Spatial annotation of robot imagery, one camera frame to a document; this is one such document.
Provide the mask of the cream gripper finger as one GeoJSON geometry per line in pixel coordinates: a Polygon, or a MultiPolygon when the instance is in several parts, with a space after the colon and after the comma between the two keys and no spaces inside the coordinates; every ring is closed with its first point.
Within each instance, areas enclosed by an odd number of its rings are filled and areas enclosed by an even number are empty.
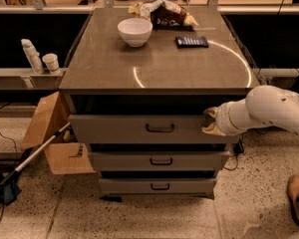
{"type": "Polygon", "coordinates": [[[208,108],[203,113],[215,119],[217,116],[217,107],[208,108]]]}
{"type": "Polygon", "coordinates": [[[222,132],[218,126],[216,125],[215,122],[211,123],[208,126],[203,126],[201,128],[201,130],[206,133],[206,134],[210,134],[210,135],[219,135],[219,136],[225,136],[225,133],[222,132]]]}

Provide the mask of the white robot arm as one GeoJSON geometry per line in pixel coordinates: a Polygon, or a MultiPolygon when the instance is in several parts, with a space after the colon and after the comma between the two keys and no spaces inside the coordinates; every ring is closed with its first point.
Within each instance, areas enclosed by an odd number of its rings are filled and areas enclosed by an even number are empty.
{"type": "Polygon", "coordinates": [[[274,86],[253,88],[245,99],[204,111],[213,118],[204,133],[234,136],[252,128],[276,126],[299,136],[299,94],[274,86]]]}

